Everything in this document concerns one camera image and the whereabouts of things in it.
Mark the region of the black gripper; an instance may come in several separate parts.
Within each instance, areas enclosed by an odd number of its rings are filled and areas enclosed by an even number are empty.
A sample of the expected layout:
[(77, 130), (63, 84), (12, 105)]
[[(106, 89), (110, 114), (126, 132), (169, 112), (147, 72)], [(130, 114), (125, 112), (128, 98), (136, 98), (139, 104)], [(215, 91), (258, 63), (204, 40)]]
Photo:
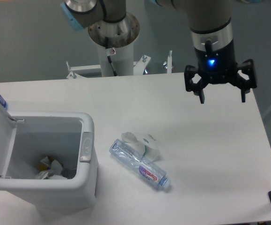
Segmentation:
[[(200, 103), (205, 102), (203, 89), (208, 84), (230, 83), (241, 91), (241, 101), (246, 102), (246, 94), (250, 89), (257, 87), (257, 76), (255, 64), (252, 59), (244, 61), (242, 64), (236, 63), (234, 44), (213, 51), (208, 56), (205, 51), (195, 49), (198, 59), (198, 67), (187, 65), (184, 71), (185, 88), (187, 92), (193, 92), (199, 96)], [(200, 80), (194, 83), (195, 75), (200, 76)]]

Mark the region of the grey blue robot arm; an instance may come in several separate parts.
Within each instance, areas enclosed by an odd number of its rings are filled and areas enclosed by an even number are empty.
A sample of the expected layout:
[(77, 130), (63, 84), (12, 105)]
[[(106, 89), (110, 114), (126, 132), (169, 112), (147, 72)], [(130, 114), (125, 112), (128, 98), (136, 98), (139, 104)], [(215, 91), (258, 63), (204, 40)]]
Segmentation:
[[(252, 59), (238, 64), (235, 59), (230, 4), (227, 0), (157, 0), (156, 5), (184, 12), (189, 21), (198, 66), (187, 65), (185, 88), (204, 103), (209, 84), (229, 83), (246, 94), (257, 87)], [(102, 48), (103, 76), (133, 74), (133, 55), (123, 57), (124, 47), (139, 35), (137, 18), (128, 13), (124, 0), (65, 0), (60, 8), (75, 30), (87, 29), (90, 38)]]

